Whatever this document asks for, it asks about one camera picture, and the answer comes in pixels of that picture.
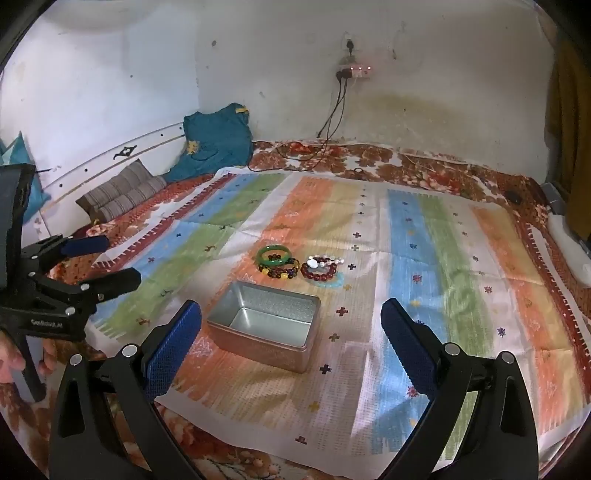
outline red bead bracelet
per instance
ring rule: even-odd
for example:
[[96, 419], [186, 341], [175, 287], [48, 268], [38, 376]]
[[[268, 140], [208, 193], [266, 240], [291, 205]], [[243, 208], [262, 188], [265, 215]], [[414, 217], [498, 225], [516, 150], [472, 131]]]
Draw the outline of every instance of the red bead bracelet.
[[308, 265], [308, 263], [304, 262], [301, 265], [300, 271], [301, 274], [305, 277], [308, 278], [309, 280], [314, 280], [314, 281], [328, 281], [331, 280], [335, 274], [336, 274], [336, 269], [337, 269], [337, 262], [334, 261], [334, 259], [330, 259], [330, 258], [324, 258], [324, 257], [314, 257], [314, 260], [316, 260], [318, 263], [324, 263], [328, 266], [329, 270], [326, 273], [323, 274], [318, 274], [318, 273], [312, 273], [310, 271], [310, 267]]

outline black cable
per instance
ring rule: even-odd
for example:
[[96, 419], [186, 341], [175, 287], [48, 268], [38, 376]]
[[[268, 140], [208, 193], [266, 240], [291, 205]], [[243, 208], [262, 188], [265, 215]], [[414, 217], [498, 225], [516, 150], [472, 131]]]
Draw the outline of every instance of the black cable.
[[345, 94], [347, 93], [347, 79], [345, 79], [345, 91], [343, 92], [343, 108], [340, 111], [340, 118], [339, 118], [339, 123], [336, 124], [335, 129], [333, 130], [333, 132], [330, 134], [329, 139], [332, 138], [332, 136], [336, 133], [336, 131], [339, 129], [340, 127], [340, 123], [343, 121], [343, 115], [345, 114]]
[[322, 128], [318, 131], [318, 135], [316, 135], [316, 138], [320, 138], [320, 136], [322, 135], [322, 132], [324, 131], [324, 128], [330, 122], [330, 120], [332, 119], [332, 116], [335, 114], [336, 109], [339, 106], [340, 93], [341, 93], [341, 88], [342, 87], [343, 87], [343, 78], [339, 76], [339, 94], [336, 96], [336, 105], [335, 105], [335, 108], [330, 113], [329, 117], [326, 119], [326, 122], [324, 122], [324, 125], [322, 125]]
[[[324, 125], [322, 126], [322, 129], [319, 132], [319, 135], [322, 133], [322, 130], [324, 130], [324, 128], [328, 125], [328, 128], [326, 130], [326, 139], [325, 141], [322, 143], [322, 146], [320, 147], [320, 149], [318, 150], [318, 152], [320, 152], [320, 158], [318, 159], [318, 161], [312, 165], [311, 167], [305, 169], [305, 170], [298, 170], [295, 168], [288, 168], [288, 167], [273, 167], [273, 168], [265, 168], [264, 170], [253, 170], [251, 168], [251, 161], [248, 162], [248, 164], [246, 165], [248, 170], [250, 171], [254, 171], [254, 172], [261, 172], [261, 171], [273, 171], [273, 170], [287, 170], [287, 171], [312, 171], [314, 170], [319, 164], [320, 162], [324, 159], [324, 154], [326, 153], [328, 144], [330, 142], [330, 139], [333, 137], [333, 135], [335, 134], [335, 132], [339, 129], [341, 122], [343, 121], [343, 115], [345, 114], [345, 94], [347, 93], [347, 85], [348, 85], [348, 78], [345, 78], [345, 86], [343, 87], [342, 85], [342, 76], [337, 76], [337, 78], [339, 79], [339, 95], [337, 97], [337, 102], [335, 104], [335, 107], [333, 108], [332, 112], [330, 113], [329, 117], [326, 119], [326, 122], [324, 123]], [[339, 105], [341, 104], [341, 102], [343, 103], [342, 106], [342, 110], [340, 113], [340, 118], [339, 118], [339, 123], [337, 124], [336, 128], [333, 130], [333, 132], [330, 134], [330, 124], [332, 123], [332, 118], [334, 117], [337, 108], [339, 107]], [[285, 144], [281, 144], [278, 145], [277, 147], [275, 147], [275, 152], [280, 155], [282, 158], [286, 159], [286, 160], [300, 160], [299, 158], [292, 158], [292, 157], [286, 157], [285, 155], [281, 154], [280, 152], [280, 148], [284, 147], [285, 145], [291, 144], [293, 142], [288, 142]]]

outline blue gripper pad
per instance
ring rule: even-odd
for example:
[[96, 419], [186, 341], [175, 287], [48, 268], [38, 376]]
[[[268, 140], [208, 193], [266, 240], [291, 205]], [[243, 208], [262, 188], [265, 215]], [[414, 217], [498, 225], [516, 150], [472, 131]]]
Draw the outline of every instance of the blue gripper pad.
[[[437, 394], [436, 371], [437, 364], [435, 353], [429, 351], [429, 346], [441, 343], [435, 334], [426, 325], [413, 322], [408, 313], [396, 299], [389, 299], [382, 305], [382, 328], [396, 355], [402, 363], [413, 387], [429, 400]], [[417, 335], [417, 329], [421, 333], [421, 339]], [[430, 345], [424, 345], [422, 340], [427, 340]]]
[[156, 327], [142, 343], [144, 393], [152, 402], [164, 395], [201, 329], [201, 308], [187, 300], [168, 325]]
[[67, 241], [61, 248], [61, 254], [73, 258], [105, 252], [108, 249], [109, 239], [104, 235], [97, 235]]

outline white cloth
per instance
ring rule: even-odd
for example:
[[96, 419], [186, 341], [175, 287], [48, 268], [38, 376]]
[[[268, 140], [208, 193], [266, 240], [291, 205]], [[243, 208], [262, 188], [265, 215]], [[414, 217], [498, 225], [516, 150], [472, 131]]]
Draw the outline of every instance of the white cloth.
[[550, 214], [548, 219], [548, 230], [550, 235], [564, 255], [566, 264], [574, 277], [587, 287], [591, 287], [591, 258], [587, 256], [579, 245], [563, 215]]

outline yellow curtain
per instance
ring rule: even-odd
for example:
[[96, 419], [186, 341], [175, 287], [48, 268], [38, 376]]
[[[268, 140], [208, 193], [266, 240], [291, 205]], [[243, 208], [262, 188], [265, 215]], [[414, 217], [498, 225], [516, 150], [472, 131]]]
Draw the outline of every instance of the yellow curtain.
[[591, 235], [591, 72], [569, 40], [558, 43], [550, 80], [547, 128], [561, 144], [554, 184], [567, 200], [566, 222]]

